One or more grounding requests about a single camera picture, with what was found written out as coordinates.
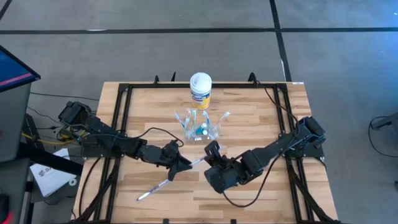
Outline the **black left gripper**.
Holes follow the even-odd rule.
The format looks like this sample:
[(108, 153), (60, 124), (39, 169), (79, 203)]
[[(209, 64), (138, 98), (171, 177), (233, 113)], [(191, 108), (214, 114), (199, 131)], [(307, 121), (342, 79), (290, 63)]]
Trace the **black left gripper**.
[(171, 140), (165, 147), (162, 149), (162, 154), (160, 157), (160, 165), (166, 167), (168, 172), (168, 180), (173, 181), (175, 175), (178, 171), (190, 170), (192, 168), (191, 161), (186, 159), (183, 156), (179, 157), (179, 161), (181, 164), (178, 164), (178, 144), (176, 140)]

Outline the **Lysol wipes canister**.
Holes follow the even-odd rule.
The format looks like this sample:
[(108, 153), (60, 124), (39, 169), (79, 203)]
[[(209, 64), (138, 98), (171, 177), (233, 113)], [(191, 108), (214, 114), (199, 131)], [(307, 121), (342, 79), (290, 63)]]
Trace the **Lysol wipes canister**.
[(204, 110), (210, 105), (212, 79), (207, 73), (198, 72), (190, 79), (190, 91), (194, 108)]

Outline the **black metal beam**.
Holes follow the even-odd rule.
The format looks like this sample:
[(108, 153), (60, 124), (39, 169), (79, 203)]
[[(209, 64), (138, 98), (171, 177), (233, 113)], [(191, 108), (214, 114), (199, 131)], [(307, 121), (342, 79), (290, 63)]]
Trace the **black metal beam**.
[(59, 170), (77, 176), (81, 176), (83, 170), (83, 166), (79, 163), (37, 149), (23, 142), (19, 143), (17, 158), (21, 159), (28, 158), (33, 163), (47, 166), (55, 170)]

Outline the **white printed booklet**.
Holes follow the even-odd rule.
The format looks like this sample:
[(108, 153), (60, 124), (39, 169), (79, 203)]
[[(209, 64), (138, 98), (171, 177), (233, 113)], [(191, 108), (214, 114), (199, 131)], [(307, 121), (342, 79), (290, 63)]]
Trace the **white printed booklet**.
[(31, 165), (30, 171), (43, 197), (52, 195), (64, 185), (69, 185), (69, 180), (76, 179), (76, 175), (74, 174), (69, 174), (40, 164)]

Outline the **grey cabinet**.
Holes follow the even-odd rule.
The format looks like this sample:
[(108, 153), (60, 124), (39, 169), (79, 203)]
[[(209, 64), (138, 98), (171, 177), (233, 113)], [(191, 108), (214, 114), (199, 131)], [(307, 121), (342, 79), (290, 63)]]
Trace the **grey cabinet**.
[(0, 163), (17, 157), (31, 84), (0, 93)]

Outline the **grey floor box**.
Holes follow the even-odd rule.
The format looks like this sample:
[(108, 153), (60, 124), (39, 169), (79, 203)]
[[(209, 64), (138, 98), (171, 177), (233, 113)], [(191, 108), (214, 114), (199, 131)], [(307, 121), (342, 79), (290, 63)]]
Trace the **grey floor box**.
[(372, 129), (375, 130), (379, 130), (384, 126), (392, 126), (394, 131), (398, 133), (398, 112), (390, 116), (383, 117), (380, 121), (377, 121), (371, 125)]

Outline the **tilted flat screen monitor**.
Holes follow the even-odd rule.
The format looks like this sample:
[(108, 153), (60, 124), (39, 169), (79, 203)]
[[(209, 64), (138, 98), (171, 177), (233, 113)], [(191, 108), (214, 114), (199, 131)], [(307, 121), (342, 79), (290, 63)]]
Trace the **tilted flat screen monitor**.
[(40, 79), (37, 72), (0, 45), (0, 93)]

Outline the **black metal table frame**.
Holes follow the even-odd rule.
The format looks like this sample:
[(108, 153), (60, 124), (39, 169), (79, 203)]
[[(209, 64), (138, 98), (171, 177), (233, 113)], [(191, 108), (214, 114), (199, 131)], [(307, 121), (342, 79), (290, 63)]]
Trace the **black metal table frame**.
[[(179, 152), (193, 162), (206, 156), (212, 141), (186, 138), (175, 113), (185, 121), (187, 108), (194, 110), (187, 82), (106, 82), (96, 116), (128, 137), (143, 134), (148, 145), (164, 147), (175, 135), (184, 143)], [(206, 123), (203, 111), (212, 126), (231, 113), (213, 140), (228, 158), (266, 147), (312, 116), (305, 87), (294, 83), (214, 82), (210, 105), (197, 110), (195, 126)], [(210, 165), (204, 160), (140, 202), (139, 196), (168, 179), (166, 167), (115, 156), (93, 141), (85, 143), (82, 156), (72, 224), (341, 224), (321, 163), (322, 145), (289, 150), (271, 159), (259, 177), (222, 194), (206, 180)]]

